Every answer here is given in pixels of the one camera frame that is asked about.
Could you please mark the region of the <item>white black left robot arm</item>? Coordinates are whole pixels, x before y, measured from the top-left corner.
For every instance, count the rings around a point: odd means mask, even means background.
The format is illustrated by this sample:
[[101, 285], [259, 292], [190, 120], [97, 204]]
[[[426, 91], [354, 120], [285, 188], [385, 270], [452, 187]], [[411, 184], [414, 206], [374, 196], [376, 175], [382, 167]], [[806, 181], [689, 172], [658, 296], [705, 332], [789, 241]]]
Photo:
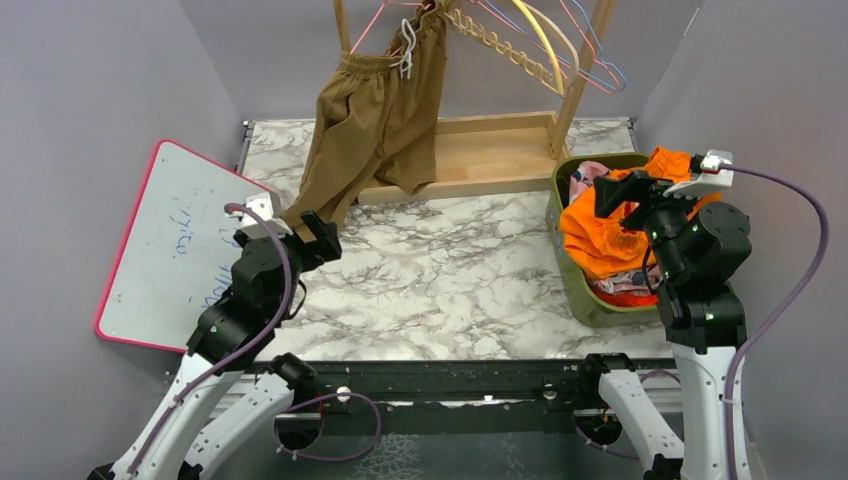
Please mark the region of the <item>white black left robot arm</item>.
[[302, 410], [317, 395], [316, 371], [292, 353], [275, 357], [250, 391], [220, 415], [221, 399], [299, 311], [301, 274], [342, 256], [335, 223], [306, 211], [304, 241], [267, 214], [230, 203], [242, 225], [234, 238], [241, 256], [222, 297], [202, 312], [165, 398], [139, 437], [92, 479], [209, 479], [258, 429], [285, 409]]

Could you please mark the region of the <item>pink shark print shorts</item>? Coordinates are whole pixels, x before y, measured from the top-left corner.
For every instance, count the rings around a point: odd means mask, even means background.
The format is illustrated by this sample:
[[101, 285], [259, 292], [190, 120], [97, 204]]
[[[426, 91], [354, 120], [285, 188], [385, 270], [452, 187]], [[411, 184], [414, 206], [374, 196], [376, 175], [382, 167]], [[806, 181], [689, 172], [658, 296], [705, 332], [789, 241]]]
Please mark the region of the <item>pink shark print shorts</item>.
[[627, 211], [618, 211], [609, 219], [594, 216], [594, 180], [610, 172], [599, 162], [584, 161], [571, 174], [569, 203], [560, 215], [564, 250], [583, 271], [594, 293], [653, 295], [660, 281], [659, 268], [652, 262], [642, 264], [646, 241], [619, 227], [618, 221]]

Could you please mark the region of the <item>beige wooden hanger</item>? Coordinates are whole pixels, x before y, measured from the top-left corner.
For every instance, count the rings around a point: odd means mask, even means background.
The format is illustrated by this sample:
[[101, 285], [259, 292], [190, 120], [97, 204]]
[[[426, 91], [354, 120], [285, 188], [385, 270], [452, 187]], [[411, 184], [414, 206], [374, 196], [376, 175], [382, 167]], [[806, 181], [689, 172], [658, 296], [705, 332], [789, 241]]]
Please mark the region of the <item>beige wooden hanger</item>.
[[552, 89], [563, 99], [580, 78], [580, 60], [577, 49], [556, 22], [531, 4], [512, 0], [512, 4], [532, 27], [553, 68]]

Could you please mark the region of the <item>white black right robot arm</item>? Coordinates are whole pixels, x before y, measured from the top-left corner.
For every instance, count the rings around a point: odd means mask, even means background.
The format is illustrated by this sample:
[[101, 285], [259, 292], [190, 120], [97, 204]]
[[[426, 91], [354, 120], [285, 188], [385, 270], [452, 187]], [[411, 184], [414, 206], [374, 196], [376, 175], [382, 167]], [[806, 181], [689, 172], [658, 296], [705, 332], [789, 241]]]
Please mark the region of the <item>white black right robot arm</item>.
[[595, 215], [634, 204], [622, 221], [646, 235], [662, 276], [658, 312], [682, 389], [684, 432], [677, 435], [623, 355], [592, 355], [577, 380], [587, 405], [609, 406], [631, 441], [647, 479], [747, 479], [739, 353], [744, 307], [730, 277], [751, 252], [748, 217], [710, 195], [728, 189], [728, 170], [704, 168], [673, 182], [642, 170], [594, 183]]

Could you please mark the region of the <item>red orange shorts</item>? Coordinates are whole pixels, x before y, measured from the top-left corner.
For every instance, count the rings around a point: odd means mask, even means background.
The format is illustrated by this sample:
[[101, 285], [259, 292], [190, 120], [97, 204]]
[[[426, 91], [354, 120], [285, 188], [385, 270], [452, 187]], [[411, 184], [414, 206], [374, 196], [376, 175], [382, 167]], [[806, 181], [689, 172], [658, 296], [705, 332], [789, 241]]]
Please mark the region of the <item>red orange shorts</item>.
[[656, 295], [636, 295], [631, 292], [610, 294], [599, 291], [594, 295], [602, 302], [616, 308], [640, 308], [651, 307], [658, 303]]

